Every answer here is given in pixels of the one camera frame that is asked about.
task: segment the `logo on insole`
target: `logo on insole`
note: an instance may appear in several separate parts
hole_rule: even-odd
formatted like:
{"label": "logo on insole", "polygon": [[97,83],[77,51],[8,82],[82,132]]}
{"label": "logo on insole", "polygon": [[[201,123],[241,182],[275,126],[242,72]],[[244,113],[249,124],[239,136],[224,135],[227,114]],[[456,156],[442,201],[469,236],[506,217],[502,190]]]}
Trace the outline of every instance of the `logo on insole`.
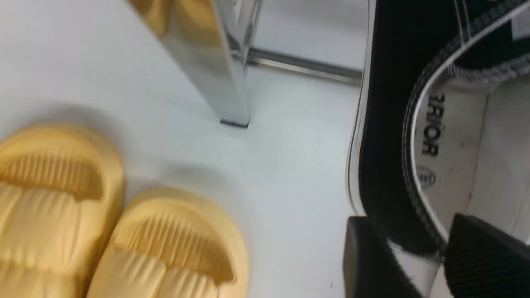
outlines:
{"label": "logo on insole", "polygon": [[430,95],[427,107],[427,125],[423,129],[423,155],[438,156],[441,119],[444,116],[445,95]]}
{"label": "logo on insole", "polygon": [[426,166],[419,165],[416,167],[418,180],[420,180],[421,189],[427,189],[436,182],[436,174]]}

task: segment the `sneaker tongue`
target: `sneaker tongue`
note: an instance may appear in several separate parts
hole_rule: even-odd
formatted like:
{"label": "sneaker tongue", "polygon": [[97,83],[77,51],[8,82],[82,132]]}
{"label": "sneaker tongue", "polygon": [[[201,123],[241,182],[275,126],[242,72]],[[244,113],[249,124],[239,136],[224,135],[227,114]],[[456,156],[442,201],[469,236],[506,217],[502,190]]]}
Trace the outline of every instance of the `sneaker tongue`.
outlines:
{"label": "sneaker tongue", "polygon": [[530,10],[524,10],[466,51],[450,73],[493,83],[530,73]]}

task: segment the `white floor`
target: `white floor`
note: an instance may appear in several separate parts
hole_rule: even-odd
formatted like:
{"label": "white floor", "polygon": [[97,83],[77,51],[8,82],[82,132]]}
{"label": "white floor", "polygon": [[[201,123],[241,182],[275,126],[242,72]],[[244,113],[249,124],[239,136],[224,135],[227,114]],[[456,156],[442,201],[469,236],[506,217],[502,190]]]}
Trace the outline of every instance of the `white floor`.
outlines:
{"label": "white floor", "polygon": [[362,69],[368,0],[264,0],[254,45]]}
{"label": "white floor", "polygon": [[358,89],[251,69],[247,130],[222,126],[124,2],[3,3],[0,137],[42,121],[105,133],[127,200],[156,185],[219,203],[242,230],[249,298],[344,296],[345,165]]}

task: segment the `yellow slide sandal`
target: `yellow slide sandal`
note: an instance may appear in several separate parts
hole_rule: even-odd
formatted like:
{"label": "yellow slide sandal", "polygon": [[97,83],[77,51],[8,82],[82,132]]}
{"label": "yellow slide sandal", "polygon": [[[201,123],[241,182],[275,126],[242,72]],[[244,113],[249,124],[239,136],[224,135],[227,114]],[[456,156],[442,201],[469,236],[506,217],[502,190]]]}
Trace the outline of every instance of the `yellow slide sandal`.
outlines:
{"label": "yellow slide sandal", "polygon": [[77,298],[121,211],[117,152],[77,126],[22,130],[0,143],[0,296]]}
{"label": "yellow slide sandal", "polygon": [[155,189],[125,210],[87,298],[245,298],[248,283],[230,217],[187,191]]}

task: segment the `metal leg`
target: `metal leg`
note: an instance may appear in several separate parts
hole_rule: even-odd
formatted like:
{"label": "metal leg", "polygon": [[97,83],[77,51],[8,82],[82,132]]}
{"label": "metal leg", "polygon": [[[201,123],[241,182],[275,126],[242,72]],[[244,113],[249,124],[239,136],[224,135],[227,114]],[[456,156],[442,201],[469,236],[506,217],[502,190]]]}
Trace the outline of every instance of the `metal leg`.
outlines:
{"label": "metal leg", "polygon": [[242,34],[237,30],[232,0],[207,0],[204,4],[176,0],[160,39],[221,122],[247,127],[250,115]]}

